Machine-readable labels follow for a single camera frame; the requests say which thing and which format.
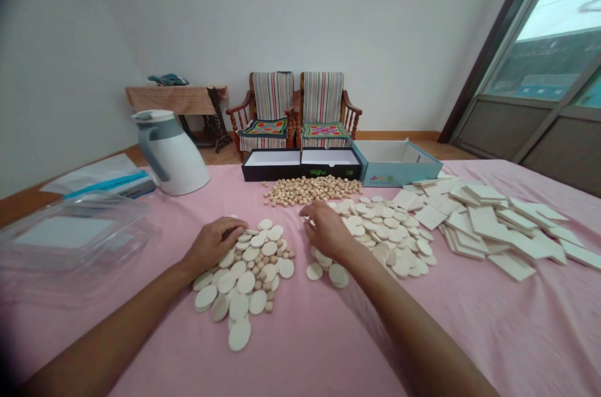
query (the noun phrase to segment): thermos handle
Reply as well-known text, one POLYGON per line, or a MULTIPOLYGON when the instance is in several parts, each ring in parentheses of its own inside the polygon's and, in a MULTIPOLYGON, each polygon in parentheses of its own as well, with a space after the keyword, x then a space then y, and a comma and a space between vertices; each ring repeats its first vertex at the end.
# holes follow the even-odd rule
POLYGON ((150 148, 150 135, 154 131, 158 131, 158 128, 156 126, 153 126, 152 128, 144 128, 143 126, 140 126, 140 132, 138 133, 140 150, 142 150, 142 154, 150 164, 150 167, 152 168, 153 172, 157 174, 158 178, 162 182, 166 182, 171 179, 171 175, 169 175, 169 173, 163 168, 155 154, 152 152, 152 149, 150 148))

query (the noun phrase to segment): left hand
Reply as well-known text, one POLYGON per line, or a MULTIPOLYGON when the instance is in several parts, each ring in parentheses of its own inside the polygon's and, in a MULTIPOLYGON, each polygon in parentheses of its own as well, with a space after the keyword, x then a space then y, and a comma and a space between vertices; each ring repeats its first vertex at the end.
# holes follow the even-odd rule
POLYGON ((248 226, 247 222, 231 217, 221 217, 215 222, 204 225, 190 250, 180 261, 183 269, 189 272, 190 280, 194 280, 218 263, 248 226), (224 233, 232 229, 229 236, 223 240, 224 233))

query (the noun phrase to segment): thermos lid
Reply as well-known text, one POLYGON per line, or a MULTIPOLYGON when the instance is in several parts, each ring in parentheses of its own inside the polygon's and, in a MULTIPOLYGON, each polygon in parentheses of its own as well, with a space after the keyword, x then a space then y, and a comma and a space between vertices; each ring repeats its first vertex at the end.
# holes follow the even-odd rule
POLYGON ((167 121, 175 118, 172 111, 152 109, 141 111, 131 116, 136 123, 156 123, 158 121, 167 121))

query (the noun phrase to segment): black box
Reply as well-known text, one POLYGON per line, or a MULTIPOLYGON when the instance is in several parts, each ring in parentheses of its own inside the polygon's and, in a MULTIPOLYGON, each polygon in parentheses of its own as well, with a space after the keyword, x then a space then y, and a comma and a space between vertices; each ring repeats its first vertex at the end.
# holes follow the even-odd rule
POLYGON ((361 161, 351 148, 265 148, 252 150, 242 164, 244 180, 316 178, 361 179, 361 161))

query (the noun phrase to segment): hand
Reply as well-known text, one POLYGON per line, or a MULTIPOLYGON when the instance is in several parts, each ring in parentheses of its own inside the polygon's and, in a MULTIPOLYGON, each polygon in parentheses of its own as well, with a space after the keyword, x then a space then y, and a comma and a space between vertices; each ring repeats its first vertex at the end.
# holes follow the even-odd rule
POLYGON ((190 274, 190 280, 218 263, 248 226, 247 222, 231 217, 221 217, 204 225, 180 261, 182 268, 190 274), (224 240, 223 235, 227 232, 229 235, 224 240))
POLYGON ((340 262, 357 245, 340 215, 323 201, 316 200, 305 206, 299 215, 309 216, 315 223, 313 226, 305 221, 305 233, 309 242, 324 255, 340 262))

